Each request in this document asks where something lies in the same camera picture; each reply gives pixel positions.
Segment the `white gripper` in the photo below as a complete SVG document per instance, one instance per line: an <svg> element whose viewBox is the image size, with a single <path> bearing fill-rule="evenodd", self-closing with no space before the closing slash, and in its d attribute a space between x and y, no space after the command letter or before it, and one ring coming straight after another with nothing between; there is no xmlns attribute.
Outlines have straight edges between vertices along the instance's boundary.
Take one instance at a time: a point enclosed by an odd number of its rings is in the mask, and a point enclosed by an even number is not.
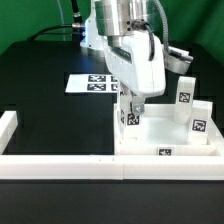
<svg viewBox="0 0 224 224"><path fill-rule="evenodd" d="M147 33L133 33L120 38L120 47L111 47L104 39L108 70L131 92L132 113L142 115L148 97L160 96L166 87L165 70L185 75L193 57L188 51L170 47L166 53L159 38L150 43Z"/></svg>

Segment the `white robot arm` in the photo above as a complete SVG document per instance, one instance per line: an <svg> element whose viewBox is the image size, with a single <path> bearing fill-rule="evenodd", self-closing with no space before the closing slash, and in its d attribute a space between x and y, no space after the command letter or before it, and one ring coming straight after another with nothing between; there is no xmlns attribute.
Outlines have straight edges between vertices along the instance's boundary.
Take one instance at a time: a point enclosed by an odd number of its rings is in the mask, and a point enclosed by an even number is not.
<svg viewBox="0 0 224 224"><path fill-rule="evenodd" d="M167 70L184 75L193 58L169 45L168 22L159 0L91 0L81 49L105 58L125 87L132 113L144 113L149 97L165 91Z"/></svg>

